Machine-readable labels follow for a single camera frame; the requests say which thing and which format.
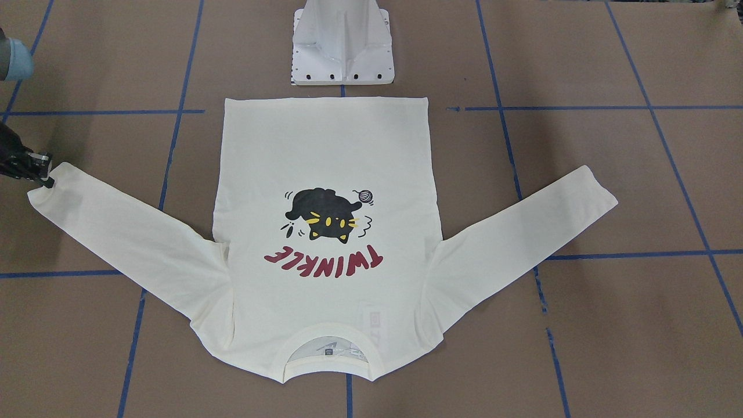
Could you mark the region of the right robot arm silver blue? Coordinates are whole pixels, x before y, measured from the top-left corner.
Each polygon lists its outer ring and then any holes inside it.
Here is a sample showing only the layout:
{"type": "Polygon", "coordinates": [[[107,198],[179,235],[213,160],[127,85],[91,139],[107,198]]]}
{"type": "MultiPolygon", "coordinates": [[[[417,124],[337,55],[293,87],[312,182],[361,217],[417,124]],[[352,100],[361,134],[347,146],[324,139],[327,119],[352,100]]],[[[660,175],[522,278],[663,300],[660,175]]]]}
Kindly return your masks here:
{"type": "MultiPolygon", "coordinates": [[[[34,73],[34,61],[21,40],[7,37],[1,31],[1,80],[25,80],[34,73]]],[[[1,122],[1,174],[26,179],[45,188],[53,188],[49,177],[52,154],[35,153],[23,145],[17,133],[1,122]]]]}

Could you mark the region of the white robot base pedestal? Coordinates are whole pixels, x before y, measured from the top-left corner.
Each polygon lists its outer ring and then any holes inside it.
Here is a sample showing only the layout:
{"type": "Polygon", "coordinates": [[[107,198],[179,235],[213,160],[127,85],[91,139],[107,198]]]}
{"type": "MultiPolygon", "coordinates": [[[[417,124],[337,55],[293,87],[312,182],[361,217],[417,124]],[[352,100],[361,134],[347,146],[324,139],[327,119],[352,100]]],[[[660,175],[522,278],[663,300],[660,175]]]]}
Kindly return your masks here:
{"type": "Polygon", "coordinates": [[[294,12],[293,85],[387,85],[392,30],[376,1],[307,1],[294,12]]]}

